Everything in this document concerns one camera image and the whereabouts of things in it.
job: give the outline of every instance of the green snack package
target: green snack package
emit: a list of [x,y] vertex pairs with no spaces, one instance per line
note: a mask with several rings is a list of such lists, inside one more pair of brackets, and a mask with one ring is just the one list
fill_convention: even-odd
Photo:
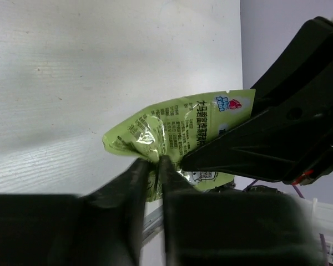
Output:
[[[116,155],[138,156],[158,162],[168,155],[175,169],[198,190],[210,190],[234,179],[218,172],[185,172],[180,161],[189,151],[202,146],[250,117],[255,90],[203,93],[164,101],[146,107],[103,136],[105,150]],[[160,182],[151,173],[147,201],[162,196]]]

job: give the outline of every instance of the white wall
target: white wall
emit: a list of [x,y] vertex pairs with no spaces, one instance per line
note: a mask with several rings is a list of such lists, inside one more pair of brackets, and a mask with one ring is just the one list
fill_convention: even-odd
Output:
[[0,192],[88,193],[118,122],[241,88],[239,1],[0,0]]
[[[267,71],[307,20],[333,16],[333,0],[241,0],[240,6],[244,88]],[[241,179],[240,187],[249,182]],[[281,183],[262,184],[293,192]],[[307,198],[333,204],[333,173],[301,190]]]

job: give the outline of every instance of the white textured surface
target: white textured surface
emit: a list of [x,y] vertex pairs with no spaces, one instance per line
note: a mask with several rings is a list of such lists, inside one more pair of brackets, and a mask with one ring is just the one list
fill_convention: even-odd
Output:
[[155,209],[157,209],[161,205],[162,205],[162,200],[161,199],[159,199],[157,201],[153,201],[153,202],[148,202],[147,205],[145,206],[145,215],[150,214],[152,211],[154,211]]
[[165,265],[164,231],[157,234],[141,251],[141,266]]
[[245,189],[253,181],[254,181],[254,179],[243,177],[243,176],[235,176],[234,177],[234,182],[236,184],[235,188],[237,190]]
[[333,241],[333,205],[318,202],[317,199],[300,201],[311,212],[318,231],[325,235],[326,240]]
[[0,192],[88,193],[133,160],[111,127],[241,88],[239,1],[0,0]]

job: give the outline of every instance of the screw hole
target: screw hole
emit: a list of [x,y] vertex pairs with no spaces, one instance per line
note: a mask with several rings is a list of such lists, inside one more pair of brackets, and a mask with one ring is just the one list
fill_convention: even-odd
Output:
[[286,115],[286,118],[289,120],[298,120],[302,117],[302,109],[301,108],[292,108]]

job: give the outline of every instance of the brand logo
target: brand logo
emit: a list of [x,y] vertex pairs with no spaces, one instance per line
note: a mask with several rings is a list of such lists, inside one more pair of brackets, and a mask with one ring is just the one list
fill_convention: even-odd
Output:
[[229,100],[228,97],[216,97],[218,110],[223,112],[225,110],[234,110],[242,107],[241,103],[236,99]]

